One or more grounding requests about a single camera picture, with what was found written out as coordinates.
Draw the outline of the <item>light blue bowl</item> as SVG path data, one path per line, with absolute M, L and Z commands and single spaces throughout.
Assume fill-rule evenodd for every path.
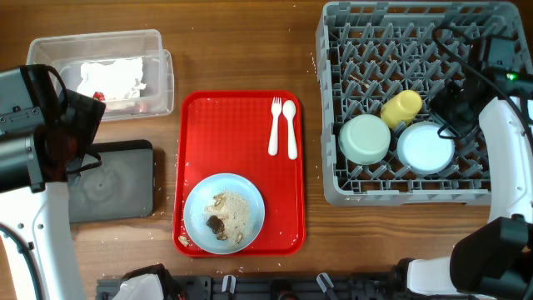
M 396 151 L 400 161 L 420 175 L 438 173 L 448 166 L 455 152 L 451 139 L 441 138 L 434 122 L 417 122 L 400 135 Z

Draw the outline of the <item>yellow plastic cup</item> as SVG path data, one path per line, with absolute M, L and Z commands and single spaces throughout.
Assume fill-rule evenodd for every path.
M 390 129 L 394 129 L 399 123 L 410 123 L 421 108 L 420 94 L 412 90 L 405 90 L 383 105 L 381 119 Z

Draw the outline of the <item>mint green bowl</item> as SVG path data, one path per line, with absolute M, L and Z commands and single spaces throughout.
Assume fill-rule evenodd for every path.
M 371 165 L 380 162 L 387 154 L 391 132 L 379 117 L 362 114 L 341 127 L 338 143 L 346 159 L 360 165 Z

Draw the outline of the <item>white plastic spoon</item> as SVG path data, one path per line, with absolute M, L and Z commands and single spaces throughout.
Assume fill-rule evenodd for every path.
M 287 153 L 291 160 L 296 160 L 298 156 L 296 135 L 294 129 L 294 117 L 296 116 L 296 105 L 291 100 L 286 100 L 282 106 L 283 116 L 287 121 Z

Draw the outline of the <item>white plastic fork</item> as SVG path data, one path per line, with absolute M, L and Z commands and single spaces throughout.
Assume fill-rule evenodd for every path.
M 276 156 L 278 152 L 278 123 L 281 115 L 282 102 L 280 97 L 274 97 L 271 103 L 271 131 L 268 143 L 268 154 Z

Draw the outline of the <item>light blue plate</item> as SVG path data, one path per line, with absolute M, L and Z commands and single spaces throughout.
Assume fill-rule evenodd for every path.
M 206 225 L 211 215 L 225 225 L 215 235 Z M 233 173 L 218 173 L 202 179 L 189 193 L 183 222 L 192 243 L 216 255 L 238 253 L 259 236 L 266 221 L 263 197 L 248 179 Z

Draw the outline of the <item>white napkin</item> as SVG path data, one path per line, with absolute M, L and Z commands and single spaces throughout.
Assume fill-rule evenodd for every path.
M 142 58 L 120 58 L 111 64 L 85 62 L 77 92 L 85 96 L 101 93 L 106 100 L 139 98 L 146 88 Z

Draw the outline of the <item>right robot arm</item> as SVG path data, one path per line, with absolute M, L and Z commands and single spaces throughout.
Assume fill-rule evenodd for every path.
M 404 289 L 424 296 L 465 294 L 496 299 L 532 297 L 532 76 L 515 65 L 508 37 L 479 37 L 466 60 L 462 87 L 449 87 L 431 111 L 456 137 L 479 128 L 491 180 L 488 223 L 460 240 L 451 255 L 403 260 Z

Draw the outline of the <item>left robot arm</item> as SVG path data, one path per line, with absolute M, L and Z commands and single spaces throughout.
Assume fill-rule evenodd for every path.
M 90 147 L 105 107 L 52 66 L 1 73 L 1 241 L 19 299 L 86 297 L 68 186 L 102 163 Z

